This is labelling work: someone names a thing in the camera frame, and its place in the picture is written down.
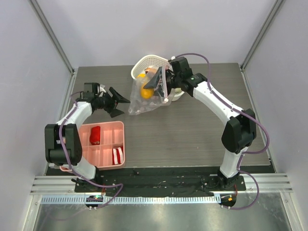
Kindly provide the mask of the green fake lettuce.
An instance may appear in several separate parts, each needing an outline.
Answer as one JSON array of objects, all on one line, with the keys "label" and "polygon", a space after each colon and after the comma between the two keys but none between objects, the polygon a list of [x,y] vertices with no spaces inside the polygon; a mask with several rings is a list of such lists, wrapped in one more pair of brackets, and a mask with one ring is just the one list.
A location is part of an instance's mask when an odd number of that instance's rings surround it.
[{"label": "green fake lettuce", "polygon": [[180,94],[182,91],[181,91],[181,88],[176,88],[175,89],[175,94]]}]

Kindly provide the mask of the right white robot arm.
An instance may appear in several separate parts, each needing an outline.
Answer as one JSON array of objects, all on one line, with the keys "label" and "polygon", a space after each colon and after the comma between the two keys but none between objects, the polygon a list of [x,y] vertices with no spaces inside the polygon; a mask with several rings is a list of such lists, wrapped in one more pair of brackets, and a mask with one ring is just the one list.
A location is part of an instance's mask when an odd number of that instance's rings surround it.
[{"label": "right white robot arm", "polygon": [[143,89],[151,89],[167,100],[172,90],[181,89],[207,106],[223,123],[221,141],[225,148],[223,162],[218,170],[215,187],[228,190],[234,186],[240,173],[240,162],[257,136],[256,125],[250,120],[255,117],[251,110],[233,107],[232,103],[214,87],[201,73],[193,73],[185,57],[170,60],[157,71],[146,71],[150,80]]}]

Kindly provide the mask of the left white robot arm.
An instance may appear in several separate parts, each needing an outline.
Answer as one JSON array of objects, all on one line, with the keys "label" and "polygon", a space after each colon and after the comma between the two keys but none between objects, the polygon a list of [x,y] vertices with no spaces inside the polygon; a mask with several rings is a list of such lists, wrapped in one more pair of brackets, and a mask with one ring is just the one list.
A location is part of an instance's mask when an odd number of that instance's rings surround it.
[{"label": "left white robot arm", "polygon": [[104,110],[111,118],[124,114],[117,109],[119,103],[130,103],[114,88],[108,91],[99,83],[85,83],[79,97],[73,99],[71,110],[55,124],[44,129],[45,158],[48,163],[64,166],[79,178],[86,180],[92,192],[102,188],[102,179],[96,176],[97,167],[82,156],[82,145],[78,129],[96,110]]}]

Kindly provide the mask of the clear pink zip top bag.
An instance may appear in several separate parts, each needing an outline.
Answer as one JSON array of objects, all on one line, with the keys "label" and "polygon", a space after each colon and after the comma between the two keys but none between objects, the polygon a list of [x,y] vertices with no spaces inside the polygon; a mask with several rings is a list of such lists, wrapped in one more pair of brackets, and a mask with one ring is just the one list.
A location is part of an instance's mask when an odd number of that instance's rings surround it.
[{"label": "clear pink zip top bag", "polygon": [[128,114],[136,116],[171,104],[175,89],[167,88],[169,65],[150,66],[133,80]]}]

